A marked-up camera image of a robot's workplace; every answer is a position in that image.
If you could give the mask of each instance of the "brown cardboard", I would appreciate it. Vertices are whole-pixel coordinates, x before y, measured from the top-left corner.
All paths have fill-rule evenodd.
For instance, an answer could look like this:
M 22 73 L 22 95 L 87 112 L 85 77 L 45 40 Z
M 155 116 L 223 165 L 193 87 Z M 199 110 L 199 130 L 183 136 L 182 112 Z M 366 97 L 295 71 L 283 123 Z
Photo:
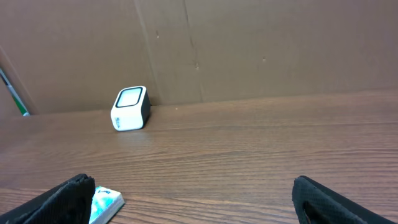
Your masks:
M 144 85 L 157 103 L 132 1 L 0 2 L 0 45 L 37 113 L 108 109 Z
M 136 0 L 163 105 L 201 102 L 184 0 Z
M 0 78 L 0 120 L 22 116 L 6 85 Z
M 154 105 L 344 93 L 398 87 L 397 10 L 393 0 L 6 0 L 0 45 L 37 113 L 110 108 L 133 85 Z
M 398 2 L 186 0 L 203 101 L 398 86 Z

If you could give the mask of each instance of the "wood grain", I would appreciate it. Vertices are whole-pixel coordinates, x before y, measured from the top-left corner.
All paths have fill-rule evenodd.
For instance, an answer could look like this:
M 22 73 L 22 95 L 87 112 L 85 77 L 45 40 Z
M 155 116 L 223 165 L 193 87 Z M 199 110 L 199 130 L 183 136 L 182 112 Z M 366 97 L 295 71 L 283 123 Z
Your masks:
M 109 111 L 0 124 L 0 212 L 78 173 L 123 193 L 113 223 L 298 223 L 307 175 L 398 222 L 398 91 L 154 106 L 117 133 Z

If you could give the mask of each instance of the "blue and white package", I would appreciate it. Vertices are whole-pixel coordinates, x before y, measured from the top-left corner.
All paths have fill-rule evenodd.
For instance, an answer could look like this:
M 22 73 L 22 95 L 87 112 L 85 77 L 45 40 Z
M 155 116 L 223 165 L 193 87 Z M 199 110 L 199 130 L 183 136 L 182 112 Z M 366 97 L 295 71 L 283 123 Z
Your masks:
M 96 187 L 89 224 L 107 223 L 123 205 L 124 200 L 120 192 L 101 186 Z

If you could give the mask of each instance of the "small speaker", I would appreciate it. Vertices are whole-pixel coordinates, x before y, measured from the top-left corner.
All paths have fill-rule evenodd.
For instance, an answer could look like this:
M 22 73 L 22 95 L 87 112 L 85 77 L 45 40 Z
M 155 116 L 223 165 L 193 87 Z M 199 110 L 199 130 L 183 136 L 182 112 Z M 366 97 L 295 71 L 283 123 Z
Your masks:
M 134 86 L 122 89 L 111 110 L 113 127 L 128 131 L 144 127 L 150 111 L 147 88 Z

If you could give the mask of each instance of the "black fabric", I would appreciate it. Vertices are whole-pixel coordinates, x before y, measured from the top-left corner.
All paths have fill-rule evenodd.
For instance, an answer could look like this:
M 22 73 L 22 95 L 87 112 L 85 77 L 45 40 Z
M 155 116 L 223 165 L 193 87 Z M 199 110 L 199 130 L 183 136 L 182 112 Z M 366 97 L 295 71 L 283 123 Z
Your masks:
M 2 215 L 0 223 L 86 224 L 90 220 L 94 193 L 94 179 L 79 174 Z
M 295 179 L 292 197 L 301 224 L 393 223 L 305 176 Z

